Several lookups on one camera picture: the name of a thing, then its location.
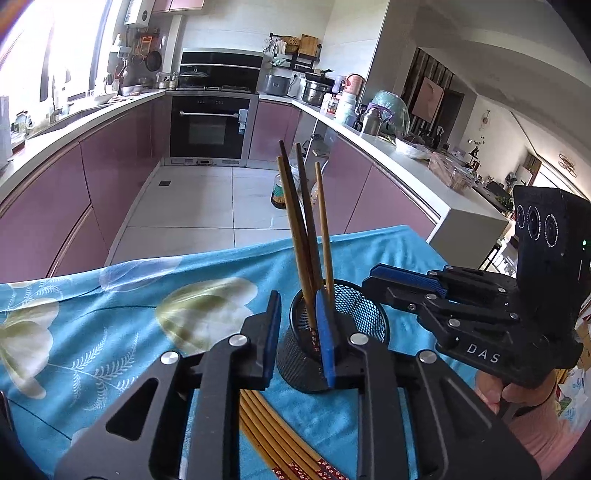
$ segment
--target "ceiling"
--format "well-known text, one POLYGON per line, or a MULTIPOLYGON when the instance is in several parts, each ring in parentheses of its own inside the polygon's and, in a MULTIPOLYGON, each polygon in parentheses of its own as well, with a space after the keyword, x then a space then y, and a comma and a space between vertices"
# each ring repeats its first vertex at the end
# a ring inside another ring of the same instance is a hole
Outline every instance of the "ceiling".
POLYGON ((591 63, 543 0, 427 0, 413 36, 476 93, 517 113, 535 151, 591 194, 591 63))

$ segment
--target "camera lens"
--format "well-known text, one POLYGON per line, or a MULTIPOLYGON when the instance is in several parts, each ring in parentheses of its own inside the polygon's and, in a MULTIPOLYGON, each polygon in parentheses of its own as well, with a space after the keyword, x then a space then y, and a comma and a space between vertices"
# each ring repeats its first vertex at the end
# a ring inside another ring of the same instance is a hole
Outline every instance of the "camera lens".
POLYGON ((521 205, 517 207, 517 226, 519 228, 523 228, 525 226, 525 212, 523 211, 523 207, 521 205))
POLYGON ((556 223, 556 218, 552 214, 546 217, 544 235, 548 246, 554 247, 558 241, 558 224, 556 223))
POLYGON ((527 211, 527 229, 534 240, 540 237, 540 213, 536 207, 530 207, 527 211))

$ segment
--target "white tile floor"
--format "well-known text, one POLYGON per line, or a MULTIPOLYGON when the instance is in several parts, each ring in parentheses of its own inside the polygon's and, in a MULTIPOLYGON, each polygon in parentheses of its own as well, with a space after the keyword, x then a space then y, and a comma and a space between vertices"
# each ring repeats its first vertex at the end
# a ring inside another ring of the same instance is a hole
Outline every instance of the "white tile floor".
POLYGON ((112 264, 246 247, 290 238, 270 202, 276 171, 160 167, 140 198, 112 264), (160 186, 169 180, 169 186, 160 186))

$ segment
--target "blue tablecloth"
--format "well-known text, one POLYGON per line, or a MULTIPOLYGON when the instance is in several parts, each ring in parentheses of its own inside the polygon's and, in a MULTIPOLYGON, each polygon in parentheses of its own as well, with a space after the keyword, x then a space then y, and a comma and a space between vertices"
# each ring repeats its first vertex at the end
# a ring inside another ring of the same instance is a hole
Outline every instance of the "blue tablecloth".
MULTIPOLYGON (((335 278, 356 284, 377 263, 423 273, 445 264, 405 226, 336 236, 332 253, 335 278)), ((0 390, 23 447, 52 475, 72 439, 161 352, 209 349, 264 311, 271 290, 282 297, 282 336, 299 289, 291 240, 0 285, 0 390)), ((387 313, 390 349, 434 348, 414 315, 387 313)), ((445 360, 473 385, 474 369, 445 360)), ((322 457, 355 477, 355 391, 304 395, 275 369, 264 396, 322 457)), ((243 436, 241 476, 274 478, 243 436)))

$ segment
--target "chopstick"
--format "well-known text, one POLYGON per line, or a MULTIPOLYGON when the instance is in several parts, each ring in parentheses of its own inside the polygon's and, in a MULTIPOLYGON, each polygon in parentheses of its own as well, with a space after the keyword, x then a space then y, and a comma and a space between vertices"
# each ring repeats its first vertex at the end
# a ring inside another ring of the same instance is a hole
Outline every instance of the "chopstick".
POLYGON ((312 201, 308 191, 308 178, 306 166, 304 165, 304 156, 301 152, 301 145, 295 144, 297 154, 297 168, 300 174, 301 198, 304 204, 304 217, 306 218, 306 229, 308 233, 308 247, 310 249, 311 282, 314 293, 323 287, 322 269, 320 268, 320 255, 318 253, 318 236, 316 235, 316 226, 314 225, 314 215, 312 213, 312 201))
POLYGON ((281 456, 281 459, 291 468, 296 465, 299 470, 302 470, 311 480, 322 480, 316 473, 315 469, 321 470, 314 462, 311 466, 306 462, 305 455, 302 458, 298 455, 289 442, 286 441, 284 435, 273 428, 273 425, 265 418, 265 414, 256 409, 250 397, 242 394, 240 397, 240 407, 247 417, 253 422, 255 428, 265 437, 267 442, 273 449, 281 456))
POLYGON ((269 470, 271 470, 277 478, 285 478, 285 472, 279 468, 277 463, 270 457, 267 451, 262 447, 262 445, 257 441, 254 434, 251 430, 246 426, 246 424, 240 420, 240 429, 242 433, 246 436, 248 441, 251 443, 252 447, 256 450, 256 452, 260 455, 263 462, 267 465, 269 470))
POLYGON ((314 297, 316 292, 311 281, 310 253, 308 238, 304 219, 301 215, 300 204, 297 198, 296 186, 291 167, 287 157, 277 157, 281 182, 283 184, 283 193, 285 195, 285 207, 287 216, 290 220, 291 237, 294 242, 295 263, 297 265, 298 275, 300 277, 301 290, 306 304, 306 313, 310 329, 316 329, 316 310, 314 308, 314 297))
POLYGON ((263 437, 261 432, 259 432, 252 420, 241 410, 240 412, 240 423, 243 432, 249 432, 252 437, 255 438, 257 444, 261 446, 262 451, 264 451, 265 457, 268 459, 270 458, 273 463, 277 465, 277 467, 285 474, 287 478, 290 480, 300 480, 294 472, 291 471, 291 468, 281 459, 281 456, 278 452, 276 452, 269 442, 263 437))
POLYGON ((320 211, 320 230, 322 232, 322 253, 324 257, 324 274, 326 276, 326 292, 332 309, 335 307, 335 278, 333 275, 332 254, 330 253, 330 235, 328 218, 326 217, 326 203, 324 201, 324 186, 320 162, 316 162, 316 183, 318 188, 318 206, 320 211))
POLYGON ((284 437, 289 437, 296 445, 293 446, 296 451, 298 451, 298 455, 306 455, 308 456, 316 465, 323 470, 323 472, 318 472, 318 475, 321 478, 326 478, 325 472, 328 472, 329 475, 332 475, 336 478, 343 478, 348 480, 342 473, 340 473, 336 468, 334 468, 331 464, 329 464, 326 460, 324 460, 310 445, 308 445, 291 427, 290 425, 281 418, 281 416, 267 403, 265 397, 261 395, 258 391, 255 390, 242 390, 242 394, 247 397, 250 397, 251 400, 254 400, 259 412, 261 414, 266 414, 269 417, 269 422, 274 423, 274 428, 276 431, 284 433, 284 437))

